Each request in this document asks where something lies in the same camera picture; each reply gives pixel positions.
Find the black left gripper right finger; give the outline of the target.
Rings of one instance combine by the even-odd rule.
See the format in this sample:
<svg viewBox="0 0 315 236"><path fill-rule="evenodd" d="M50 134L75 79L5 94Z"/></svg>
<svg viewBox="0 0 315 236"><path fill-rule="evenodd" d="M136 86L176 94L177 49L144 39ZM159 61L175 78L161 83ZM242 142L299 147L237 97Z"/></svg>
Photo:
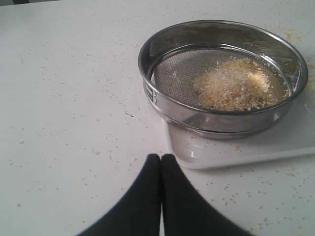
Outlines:
<svg viewBox="0 0 315 236"><path fill-rule="evenodd" d="M193 187L175 156L161 157L162 212L166 236L249 236L214 209Z"/></svg>

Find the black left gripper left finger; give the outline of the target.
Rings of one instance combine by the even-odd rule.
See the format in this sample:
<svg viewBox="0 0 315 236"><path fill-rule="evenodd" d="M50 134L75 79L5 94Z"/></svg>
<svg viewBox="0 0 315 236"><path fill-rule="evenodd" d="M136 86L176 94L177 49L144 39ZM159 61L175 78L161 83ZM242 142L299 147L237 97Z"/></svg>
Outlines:
<svg viewBox="0 0 315 236"><path fill-rule="evenodd" d="M160 157L149 154L123 197L81 236L158 236L161 216Z"/></svg>

